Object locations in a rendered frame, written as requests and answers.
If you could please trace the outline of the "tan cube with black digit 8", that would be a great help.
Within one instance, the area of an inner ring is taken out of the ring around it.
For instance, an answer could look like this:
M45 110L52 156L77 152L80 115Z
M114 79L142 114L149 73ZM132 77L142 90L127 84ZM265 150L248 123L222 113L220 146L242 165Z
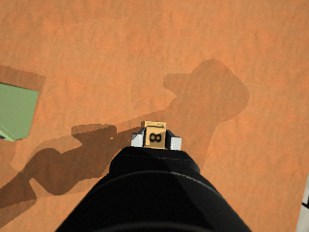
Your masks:
M147 125L145 147L164 148L165 133L164 127Z

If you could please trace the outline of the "tan wooden tray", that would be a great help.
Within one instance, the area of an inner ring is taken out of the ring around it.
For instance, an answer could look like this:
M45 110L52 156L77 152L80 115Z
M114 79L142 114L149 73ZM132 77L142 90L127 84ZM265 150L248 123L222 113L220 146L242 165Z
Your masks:
M149 126L161 126L164 127L166 126L166 122L157 122L157 121L145 121L145 128Z

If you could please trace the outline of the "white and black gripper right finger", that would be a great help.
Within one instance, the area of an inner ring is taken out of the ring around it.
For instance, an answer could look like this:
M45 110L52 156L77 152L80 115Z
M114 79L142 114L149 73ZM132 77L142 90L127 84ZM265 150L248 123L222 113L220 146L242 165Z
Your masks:
M179 136L175 136L169 130L165 133L165 149L167 150L181 150L182 139Z

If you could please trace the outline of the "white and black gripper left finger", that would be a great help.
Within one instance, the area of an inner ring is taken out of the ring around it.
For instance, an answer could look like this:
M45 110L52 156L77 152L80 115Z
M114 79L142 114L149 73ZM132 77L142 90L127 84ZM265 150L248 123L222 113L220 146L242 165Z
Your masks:
M146 128L142 128L138 133L133 133L131 135L131 144L132 147L144 147L146 138Z

